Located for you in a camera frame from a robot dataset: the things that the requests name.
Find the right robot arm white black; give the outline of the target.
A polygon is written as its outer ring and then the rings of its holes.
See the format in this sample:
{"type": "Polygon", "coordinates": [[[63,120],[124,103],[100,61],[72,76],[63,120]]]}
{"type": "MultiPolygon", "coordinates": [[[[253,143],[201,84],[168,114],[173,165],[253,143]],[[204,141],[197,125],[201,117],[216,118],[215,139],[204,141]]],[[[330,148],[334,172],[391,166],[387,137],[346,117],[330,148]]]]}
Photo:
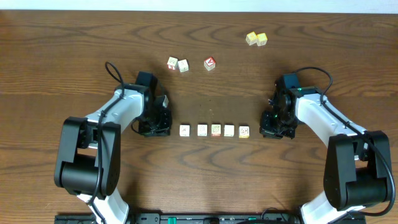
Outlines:
{"type": "Polygon", "coordinates": [[[334,108],[316,88],[278,88],[269,100],[272,111],[261,116],[260,133],[267,138],[295,137],[304,123],[327,147],[323,192],[301,206],[302,223],[336,223],[365,216],[364,208],[387,202],[388,213],[396,188],[389,139],[382,131],[367,131],[334,108]]]}

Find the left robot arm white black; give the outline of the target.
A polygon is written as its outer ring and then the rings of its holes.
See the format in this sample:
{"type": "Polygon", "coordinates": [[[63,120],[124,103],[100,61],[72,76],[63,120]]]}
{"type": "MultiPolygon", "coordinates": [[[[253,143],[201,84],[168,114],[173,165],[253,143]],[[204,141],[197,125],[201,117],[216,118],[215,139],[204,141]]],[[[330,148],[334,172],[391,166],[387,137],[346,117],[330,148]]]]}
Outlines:
{"type": "Polygon", "coordinates": [[[69,117],[62,126],[54,182],[84,201],[95,223],[132,223],[130,206],[117,189],[121,135],[138,123],[144,137],[169,136],[172,115],[161,84],[125,84],[99,110],[69,117]]]}

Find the red spiral wooden block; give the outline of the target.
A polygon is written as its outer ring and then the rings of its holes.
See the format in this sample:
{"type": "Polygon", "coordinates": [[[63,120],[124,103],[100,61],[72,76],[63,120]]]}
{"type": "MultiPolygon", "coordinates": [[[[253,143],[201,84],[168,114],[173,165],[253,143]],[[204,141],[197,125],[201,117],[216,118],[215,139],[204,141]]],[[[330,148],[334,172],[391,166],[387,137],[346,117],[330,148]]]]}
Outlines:
{"type": "Polygon", "coordinates": [[[211,125],[211,135],[213,137],[221,136],[221,125],[220,124],[212,124],[211,125]]]}

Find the plain cream wooden block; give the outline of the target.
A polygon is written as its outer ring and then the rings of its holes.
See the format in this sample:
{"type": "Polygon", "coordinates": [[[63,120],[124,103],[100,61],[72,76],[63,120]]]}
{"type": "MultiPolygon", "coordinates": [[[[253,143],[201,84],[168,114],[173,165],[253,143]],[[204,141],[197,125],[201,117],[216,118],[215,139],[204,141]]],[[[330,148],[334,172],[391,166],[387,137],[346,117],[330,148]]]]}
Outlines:
{"type": "Polygon", "coordinates": [[[224,125],[224,137],[233,137],[234,136],[234,125],[226,124],[224,125]]]}

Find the yellow edged bug block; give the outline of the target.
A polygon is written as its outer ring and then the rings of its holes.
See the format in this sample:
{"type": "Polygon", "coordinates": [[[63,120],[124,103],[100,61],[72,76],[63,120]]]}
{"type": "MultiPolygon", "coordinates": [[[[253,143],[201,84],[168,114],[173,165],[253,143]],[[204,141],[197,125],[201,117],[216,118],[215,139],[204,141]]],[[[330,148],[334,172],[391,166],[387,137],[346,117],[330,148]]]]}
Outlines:
{"type": "Polygon", "coordinates": [[[190,136],[190,125],[189,124],[181,124],[179,129],[179,135],[181,137],[189,137],[190,136]]]}

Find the green edged wooden block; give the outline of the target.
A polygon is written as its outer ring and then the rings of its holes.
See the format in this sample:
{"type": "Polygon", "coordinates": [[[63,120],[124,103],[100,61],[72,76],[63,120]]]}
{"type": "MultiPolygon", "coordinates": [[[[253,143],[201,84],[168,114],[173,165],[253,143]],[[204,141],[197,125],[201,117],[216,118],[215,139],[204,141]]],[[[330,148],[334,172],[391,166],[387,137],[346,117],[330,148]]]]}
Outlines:
{"type": "Polygon", "coordinates": [[[198,124],[197,135],[198,136],[207,136],[208,135],[208,125],[207,124],[198,124]]]}

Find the yellow face wooden block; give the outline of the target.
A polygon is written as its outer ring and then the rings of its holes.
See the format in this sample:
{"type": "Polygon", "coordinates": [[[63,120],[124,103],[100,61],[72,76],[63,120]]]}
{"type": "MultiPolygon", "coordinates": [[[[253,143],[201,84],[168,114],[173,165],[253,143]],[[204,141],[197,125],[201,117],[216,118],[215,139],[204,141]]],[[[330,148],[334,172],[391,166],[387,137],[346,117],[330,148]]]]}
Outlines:
{"type": "Polygon", "coordinates": [[[249,126],[239,127],[239,138],[248,138],[250,136],[249,126]]]}

